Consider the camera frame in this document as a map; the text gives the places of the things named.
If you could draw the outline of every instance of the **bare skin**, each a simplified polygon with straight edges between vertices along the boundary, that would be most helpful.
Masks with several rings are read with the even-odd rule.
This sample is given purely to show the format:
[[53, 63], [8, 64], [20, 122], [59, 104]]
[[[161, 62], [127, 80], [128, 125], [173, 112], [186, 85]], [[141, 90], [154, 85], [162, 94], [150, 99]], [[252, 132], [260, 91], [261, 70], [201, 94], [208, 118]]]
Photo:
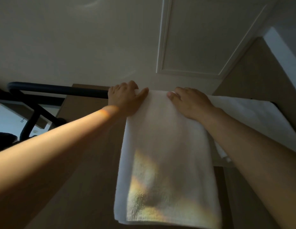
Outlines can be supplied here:
[[176, 88], [167, 96], [203, 124], [232, 159], [282, 228], [296, 228], [296, 153], [212, 105], [202, 92]]
[[[0, 152], [0, 228], [27, 225], [77, 168], [84, 148], [138, 110], [149, 90], [135, 89], [133, 81], [111, 87], [107, 107]], [[279, 224], [296, 228], [296, 154], [215, 108], [202, 92], [175, 92], [169, 99], [203, 124]]]

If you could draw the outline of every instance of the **black rack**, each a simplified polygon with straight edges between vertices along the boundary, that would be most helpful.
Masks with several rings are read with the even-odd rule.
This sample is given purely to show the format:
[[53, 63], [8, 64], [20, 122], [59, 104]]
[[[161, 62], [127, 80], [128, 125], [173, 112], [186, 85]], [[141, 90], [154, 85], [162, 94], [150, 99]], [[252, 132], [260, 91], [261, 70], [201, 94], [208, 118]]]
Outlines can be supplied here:
[[49, 119], [55, 126], [61, 126], [66, 124], [66, 120], [63, 118], [56, 118], [50, 114], [47, 110], [42, 108], [40, 105], [35, 103], [32, 98], [28, 95], [25, 95], [21, 91], [31, 91], [31, 92], [45, 92], [53, 94], [63, 94], [70, 96], [85, 96], [85, 97], [94, 97], [108, 99], [107, 90], [97, 90], [90, 88], [74, 88], [66, 86], [57, 86], [57, 85], [48, 85], [48, 84], [34, 84], [34, 83], [24, 83], [24, 82], [11, 82], [7, 85], [9, 92], [18, 100], [26, 104], [28, 107], [34, 110], [31, 118], [27, 121], [25, 127], [23, 128], [20, 141], [26, 140], [29, 138], [29, 135], [37, 123], [40, 115]]

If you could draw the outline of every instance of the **towel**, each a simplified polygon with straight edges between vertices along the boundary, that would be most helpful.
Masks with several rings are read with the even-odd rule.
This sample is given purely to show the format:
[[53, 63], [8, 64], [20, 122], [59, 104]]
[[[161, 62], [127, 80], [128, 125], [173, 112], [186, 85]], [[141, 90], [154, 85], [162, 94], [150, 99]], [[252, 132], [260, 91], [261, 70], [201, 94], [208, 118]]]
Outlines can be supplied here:
[[124, 224], [221, 227], [207, 131], [181, 115], [166, 92], [150, 91], [127, 118], [114, 217]]
[[[231, 117], [296, 152], [296, 132], [273, 103], [227, 96], [208, 98]], [[217, 142], [215, 146], [220, 157], [230, 161]]]

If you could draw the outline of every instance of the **white towel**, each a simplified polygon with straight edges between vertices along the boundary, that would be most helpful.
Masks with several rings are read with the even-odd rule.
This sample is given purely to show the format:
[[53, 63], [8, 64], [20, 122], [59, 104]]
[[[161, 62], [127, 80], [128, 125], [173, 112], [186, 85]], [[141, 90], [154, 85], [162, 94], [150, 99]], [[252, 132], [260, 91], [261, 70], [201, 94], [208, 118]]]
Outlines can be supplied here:
[[150, 91], [127, 119], [114, 217], [124, 224], [221, 227], [207, 132], [177, 112], [166, 92]]
[[[296, 152], [296, 132], [273, 103], [226, 96], [208, 98], [231, 117]], [[221, 146], [217, 142], [215, 145], [220, 157], [227, 158]]]

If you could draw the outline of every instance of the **person's left arm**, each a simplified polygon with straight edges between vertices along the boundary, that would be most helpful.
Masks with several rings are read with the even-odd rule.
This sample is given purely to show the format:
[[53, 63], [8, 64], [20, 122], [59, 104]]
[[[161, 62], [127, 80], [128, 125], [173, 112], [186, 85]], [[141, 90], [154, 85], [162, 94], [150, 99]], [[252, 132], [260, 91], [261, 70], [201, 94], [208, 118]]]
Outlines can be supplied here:
[[0, 228], [24, 228], [81, 161], [85, 148], [119, 119], [133, 115], [149, 90], [134, 81], [111, 87], [109, 105], [0, 152]]

